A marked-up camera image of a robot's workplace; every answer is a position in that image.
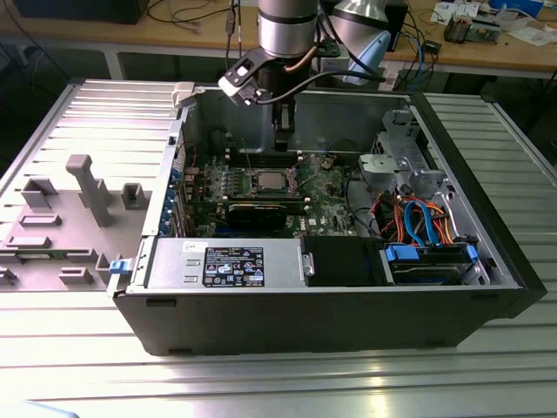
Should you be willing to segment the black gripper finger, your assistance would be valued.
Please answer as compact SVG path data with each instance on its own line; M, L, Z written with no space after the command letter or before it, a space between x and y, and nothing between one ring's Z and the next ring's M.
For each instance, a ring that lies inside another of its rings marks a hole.
M274 108L274 131L276 133L292 133L295 131L295 108Z

